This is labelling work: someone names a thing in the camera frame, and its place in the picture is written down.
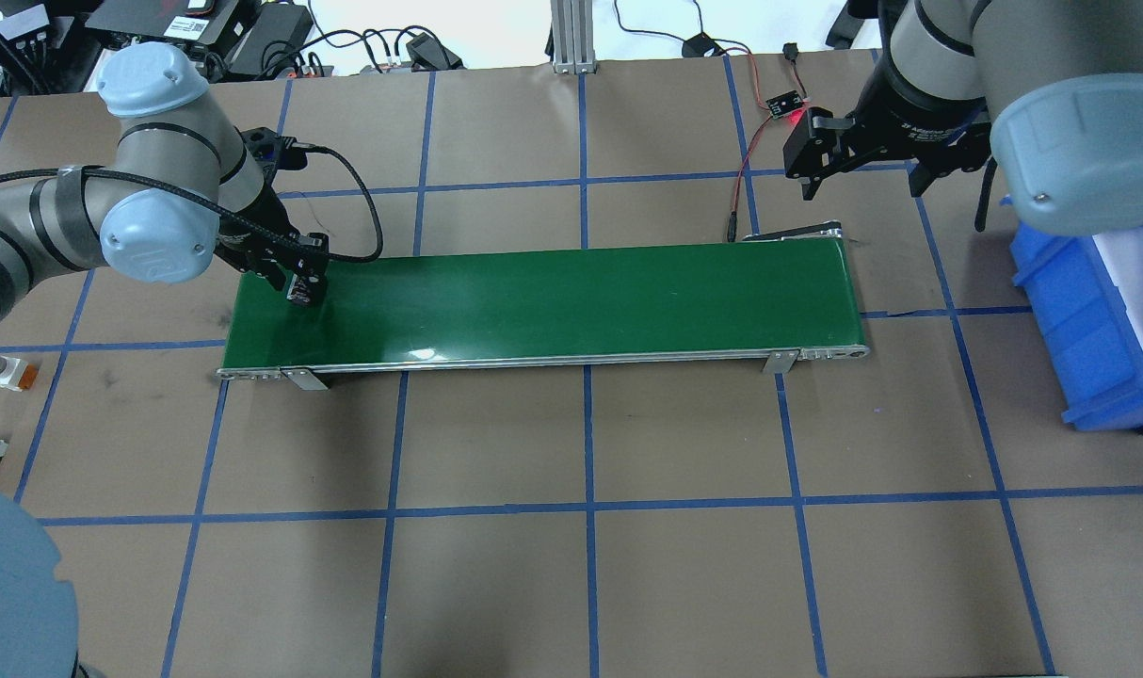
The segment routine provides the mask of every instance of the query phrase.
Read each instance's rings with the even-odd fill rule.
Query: blue plastic bin
[[[1093,238],[1021,224],[1014,282],[1028,292],[1079,430],[1143,430],[1143,350]]]

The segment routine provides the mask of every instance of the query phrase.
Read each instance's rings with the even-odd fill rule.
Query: small bottle
[[[0,356],[0,386],[11,391],[26,391],[37,381],[37,366],[27,360]]]

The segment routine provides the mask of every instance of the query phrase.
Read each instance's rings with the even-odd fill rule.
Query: green panel
[[[838,239],[334,263],[325,304],[246,274],[224,369],[863,344]]]

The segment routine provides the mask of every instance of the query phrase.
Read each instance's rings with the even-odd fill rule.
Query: robotic arm
[[[890,5],[904,7],[894,22]],[[1143,0],[881,0],[856,109],[809,109],[785,168],[822,180],[917,160],[911,196],[993,151],[1020,218],[1087,236],[1143,224]]]
[[[321,300],[327,237],[293,228],[270,188],[293,141],[266,129],[243,138],[187,57],[162,43],[117,53],[98,94],[122,121],[114,167],[0,177],[43,176],[0,189],[0,320],[56,274],[110,264],[138,280],[181,282],[213,254],[287,287],[293,303]]]

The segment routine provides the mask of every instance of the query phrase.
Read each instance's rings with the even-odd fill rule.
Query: white floor
[[[842,0],[697,0],[706,33],[740,40],[756,51],[780,51],[797,42],[800,50],[826,50],[826,31],[842,8]],[[641,30],[662,30],[681,38],[697,32],[692,0],[617,0],[624,23]],[[528,66],[546,61],[544,47],[551,25],[546,0],[430,0],[429,2],[342,2],[313,0],[325,30],[366,30],[419,24],[437,31],[467,67]],[[680,56],[680,43],[658,35],[626,34],[617,27],[613,0],[593,1],[593,31],[598,59],[670,59]],[[878,47],[877,22],[865,22],[855,47]],[[314,50],[336,73],[359,72],[368,65],[360,47]]]

